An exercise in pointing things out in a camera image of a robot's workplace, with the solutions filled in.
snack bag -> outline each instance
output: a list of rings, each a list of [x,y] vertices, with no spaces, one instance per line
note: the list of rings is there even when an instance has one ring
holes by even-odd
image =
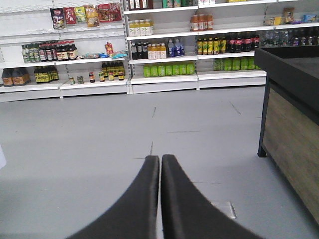
[[[76,17],[75,17],[74,7],[64,7],[63,11],[64,11],[66,24],[67,25],[76,24]]]
[[[98,5],[98,15],[100,22],[121,21],[121,6],[119,3]]]
[[[88,27],[100,26],[99,18],[94,5],[84,5]]]
[[[64,14],[62,8],[50,8],[54,29],[64,29]]]
[[[85,16],[85,9],[83,6],[77,6],[74,8],[75,11],[75,17],[77,22],[84,22],[86,21],[86,16]]]

small jar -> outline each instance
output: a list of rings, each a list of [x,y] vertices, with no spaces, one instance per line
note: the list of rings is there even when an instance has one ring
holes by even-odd
[[[93,72],[89,72],[89,78],[90,78],[90,82],[91,83],[95,82],[95,78],[94,78],[94,73]]]
[[[83,84],[84,83],[83,76],[78,76],[77,80],[78,80],[78,84]]]
[[[74,85],[75,84],[74,77],[69,77],[69,83],[70,83],[70,85]]]
[[[100,79],[100,82],[104,82],[105,81],[104,72],[99,72],[99,79]]]

floor drain cover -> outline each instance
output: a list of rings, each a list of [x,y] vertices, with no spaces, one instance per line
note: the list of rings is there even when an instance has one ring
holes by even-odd
[[[236,219],[235,210],[230,201],[211,201],[210,203],[228,218]]]

wood panel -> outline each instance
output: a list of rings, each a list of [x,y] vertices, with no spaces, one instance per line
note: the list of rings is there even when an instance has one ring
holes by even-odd
[[[263,144],[319,223],[319,126],[271,89]]]

gray floor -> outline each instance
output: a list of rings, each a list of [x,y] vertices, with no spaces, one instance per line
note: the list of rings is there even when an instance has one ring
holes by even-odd
[[[243,226],[319,239],[271,160],[256,155],[263,90],[1,103],[0,238],[63,239],[118,199],[146,155],[172,153],[209,200],[232,202]]]

